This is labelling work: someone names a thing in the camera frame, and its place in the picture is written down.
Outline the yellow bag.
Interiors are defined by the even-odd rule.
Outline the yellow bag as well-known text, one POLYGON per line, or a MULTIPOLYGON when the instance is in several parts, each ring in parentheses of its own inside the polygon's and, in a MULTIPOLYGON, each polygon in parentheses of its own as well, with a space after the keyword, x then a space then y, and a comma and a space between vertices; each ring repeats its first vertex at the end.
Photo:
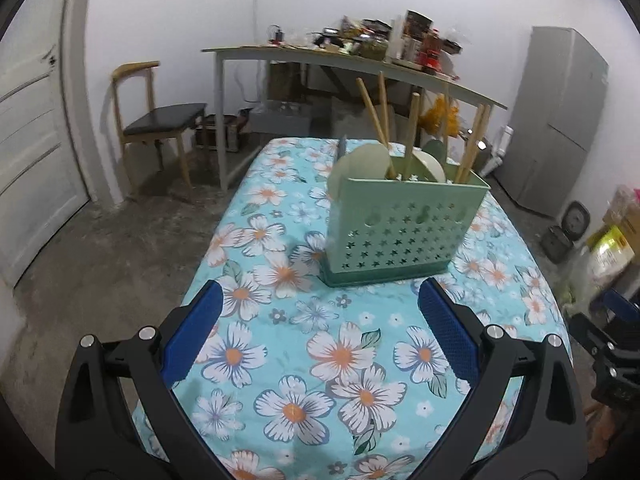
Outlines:
POLYGON ((623 231, 618 226, 608 226, 589 252, 587 269, 590 281, 604 287, 617 278, 633 258, 634 250, 623 231))

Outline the black rice cooker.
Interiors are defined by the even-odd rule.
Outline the black rice cooker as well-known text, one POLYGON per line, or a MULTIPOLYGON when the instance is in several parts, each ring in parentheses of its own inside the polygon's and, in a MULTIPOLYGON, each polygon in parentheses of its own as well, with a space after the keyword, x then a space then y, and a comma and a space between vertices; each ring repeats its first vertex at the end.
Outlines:
POLYGON ((590 212, 577 200, 566 208, 558 226, 549 226, 540 240, 544 255, 552 263, 561 263, 573 250, 590 225, 590 212))

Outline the floral blue tablecloth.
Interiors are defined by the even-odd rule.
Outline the floral blue tablecloth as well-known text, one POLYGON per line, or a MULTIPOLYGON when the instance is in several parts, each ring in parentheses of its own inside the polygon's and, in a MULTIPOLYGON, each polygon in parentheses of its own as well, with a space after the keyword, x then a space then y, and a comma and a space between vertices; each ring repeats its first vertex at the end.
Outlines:
MULTIPOLYGON (((405 479, 466 395, 418 307, 424 278, 320 278, 337 144, 284 138, 250 166, 189 288, 221 315, 172 391, 239 479, 405 479)), ((434 277, 480 322, 540 341, 566 329, 525 243, 488 191, 434 277)))

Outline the grey refrigerator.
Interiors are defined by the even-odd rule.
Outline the grey refrigerator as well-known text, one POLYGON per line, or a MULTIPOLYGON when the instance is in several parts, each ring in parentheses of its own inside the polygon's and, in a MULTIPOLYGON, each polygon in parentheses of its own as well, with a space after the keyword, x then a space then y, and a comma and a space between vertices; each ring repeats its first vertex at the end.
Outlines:
POLYGON ((598 131, 608 62, 572 28, 532 29, 495 178, 518 206, 554 217, 576 183, 598 131))

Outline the white plastic spoon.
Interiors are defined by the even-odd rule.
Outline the white plastic spoon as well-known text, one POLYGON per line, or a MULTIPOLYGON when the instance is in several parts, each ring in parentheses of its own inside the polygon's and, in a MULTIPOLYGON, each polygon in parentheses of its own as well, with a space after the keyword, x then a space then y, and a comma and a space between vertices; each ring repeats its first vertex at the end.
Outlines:
POLYGON ((447 181, 442 164, 433 155, 416 150, 405 156, 402 178, 408 181, 432 183, 447 181))

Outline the green plastic utensil basket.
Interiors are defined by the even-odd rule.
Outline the green plastic utensil basket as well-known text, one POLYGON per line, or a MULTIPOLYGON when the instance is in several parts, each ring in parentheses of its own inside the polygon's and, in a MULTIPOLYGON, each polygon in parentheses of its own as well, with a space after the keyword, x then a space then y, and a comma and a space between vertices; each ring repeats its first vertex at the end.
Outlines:
POLYGON ((441 274, 489 191, 467 184, 347 179, 334 200, 320 278, 363 286, 441 274))

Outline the white panel door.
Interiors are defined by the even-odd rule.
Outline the white panel door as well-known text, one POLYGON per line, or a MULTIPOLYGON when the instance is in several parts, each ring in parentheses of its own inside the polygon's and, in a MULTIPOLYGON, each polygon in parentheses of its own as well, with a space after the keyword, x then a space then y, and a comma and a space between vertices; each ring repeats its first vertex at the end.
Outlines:
POLYGON ((63 101, 67 0, 24 0, 1 40, 1 276, 14 286, 88 202, 63 101))

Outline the wooden chair black seat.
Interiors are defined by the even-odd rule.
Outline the wooden chair black seat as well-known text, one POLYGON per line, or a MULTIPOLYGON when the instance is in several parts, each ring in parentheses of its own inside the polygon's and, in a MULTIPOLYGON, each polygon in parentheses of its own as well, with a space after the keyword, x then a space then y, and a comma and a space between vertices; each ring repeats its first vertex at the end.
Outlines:
POLYGON ((160 66, 158 61, 129 62, 119 65, 111 73, 115 126, 132 198, 138 197, 138 187, 134 180, 134 173, 128 157, 128 145, 152 143, 157 154, 160 170, 163 170, 162 142, 175 140, 183 181, 186 182, 188 191, 191 192, 192 182, 182 135, 186 130, 196 130, 198 126, 201 126, 204 132, 206 130, 205 103, 183 103, 166 106, 157 106, 155 104, 154 70, 158 66, 160 66), (148 111, 128 126, 124 126, 122 124, 118 88, 123 81, 133 76, 143 76, 145 78, 148 111))

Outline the red oil bottle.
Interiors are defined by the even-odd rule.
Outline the red oil bottle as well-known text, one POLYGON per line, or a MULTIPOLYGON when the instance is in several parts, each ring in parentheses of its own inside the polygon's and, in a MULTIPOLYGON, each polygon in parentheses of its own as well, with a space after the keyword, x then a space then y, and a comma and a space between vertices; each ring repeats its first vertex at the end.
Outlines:
POLYGON ((421 51, 419 54, 419 64, 424 70, 430 70, 433 73, 440 71, 439 55, 442 50, 442 40, 439 38, 439 31, 436 28, 430 28, 423 35, 421 51))

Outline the green glass jar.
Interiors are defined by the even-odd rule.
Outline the green glass jar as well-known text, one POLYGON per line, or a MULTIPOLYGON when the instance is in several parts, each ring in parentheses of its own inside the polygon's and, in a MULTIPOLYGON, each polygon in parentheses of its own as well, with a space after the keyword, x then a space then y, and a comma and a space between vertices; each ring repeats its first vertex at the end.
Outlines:
POLYGON ((369 60, 384 61, 387 49, 387 39, 379 36, 370 36, 360 41, 358 55, 369 60))

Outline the wooden top desk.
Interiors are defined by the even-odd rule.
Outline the wooden top desk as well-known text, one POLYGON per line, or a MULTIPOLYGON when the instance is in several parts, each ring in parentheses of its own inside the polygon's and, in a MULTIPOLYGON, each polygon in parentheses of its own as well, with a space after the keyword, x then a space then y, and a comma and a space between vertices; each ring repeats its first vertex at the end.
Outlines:
POLYGON ((495 107, 506 110, 506 106, 499 101, 483 96, 474 90, 448 81, 442 77, 405 68, 397 64, 383 61, 369 60, 339 53, 331 53, 322 50, 311 50, 299 47, 275 47, 275 46, 241 46, 204 48, 202 53, 214 56, 214 113, 216 117, 216 143, 219 184, 222 192, 227 192, 229 184, 250 163, 252 158, 260 151, 260 148, 246 156, 239 166, 228 170, 226 138, 222 132, 224 126, 224 63, 227 61, 264 61, 264 62, 293 62, 321 67, 338 68, 339 70, 351 70, 352 72, 378 76, 383 73, 385 77, 394 81, 411 84, 422 90, 434 93, 447 93, 450 98, 480 108, 488 106, 489 111, 495 107))

